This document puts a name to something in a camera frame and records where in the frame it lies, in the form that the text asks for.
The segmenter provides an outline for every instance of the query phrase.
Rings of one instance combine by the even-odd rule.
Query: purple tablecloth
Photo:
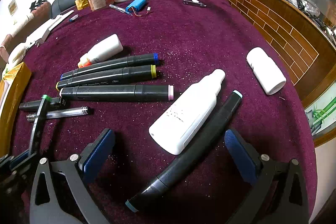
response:
[[[58,96],[55,84],[60,75],[75,69],[84,53],[114,33],[124,46],[118,57],[157,52],[163,60],[157,68],[161,77],[147,84],[170,84],[183,92],[214,69],[223,69],[226,77],[216,107],[235,89],[243,94],[231,125],[260,154],[300,161],[311,213],[317,184],[314,144],[300,99],[278,54],[226,0],[199,0],[207,5],[205,9],[182,1],[150,0],[152,13],[143,18],[111,8],[74,12],[79,15],[75,22],[62,22],[44,44],[33,47],[24,58],[33,74],[22,100],[37,100],[42,94]],[[285,86],[272,96],[265,95],[246,62],[254,47],[263,48],[287,78]],[[95,113],[47,120],[41,149],[51,161],[65,160],[80,153],[104,128],[111,128],[116,133],[115,148],[90,189],[112,223],[225,223],[250,186],[240,177],[223,139],[147,212],[132,213],[124,204],[174,159],[148,133],[170,105],[71,102],[71,107],[93,107]],[[32,125],[25,116],[18,112],[13,155],[28,147]]]

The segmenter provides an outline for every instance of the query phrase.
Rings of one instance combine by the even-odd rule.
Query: metal screw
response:
[[[70,156],[70,160],[71,160],[71,161],[78,160],[78,155],[77,155],[77,154],[72,154],[72,155]]]
[[[266,155],[266,154],[262,154],[261,159],[264,160],[264,161],[269,161],[269,156]]]
[[[298,161],[297,159],[292,159],[292,163],[293,163],[294,165],[299,165],[299,161]]]
[[[47,162],[47,158],[40,159],[40,164],[45,164]]]

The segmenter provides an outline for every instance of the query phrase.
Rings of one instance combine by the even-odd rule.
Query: battery pack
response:
[[[146,0],[134,0],[130,5],[126,7],[126,11],[133,12],[132,7],[136,12],[142,9],[146,4]]]

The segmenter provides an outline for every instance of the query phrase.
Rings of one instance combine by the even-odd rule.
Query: white bottle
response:
[[[224,77],[217,69],[192,84],[149,128],[152,138],[169,153],[181,153],[215,107]]]
[[[267,95],[278,92],[285,85],[283,73],[262,48],[250,50],[246,60]]]
[[[84,54],[78,63],[78,67],[86,67],[95,63],[103,62],[118,52],[123,50],[123,46],[116,34],[105,38],[94,45],[86,54]]]

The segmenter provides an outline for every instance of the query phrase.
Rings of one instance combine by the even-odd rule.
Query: red wire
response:
[[[138,15],[137,12],[134,10],[134,7],[132,6],[131,8],[132,8],[132,10],[133,10],[133,12],[134,12],[134,15],[136,15],[137,17],[144,17],[144,16],[146,16],[146,15],[149,14],[149,11],[147,11],[147,13],[144,14],[144,15]]]

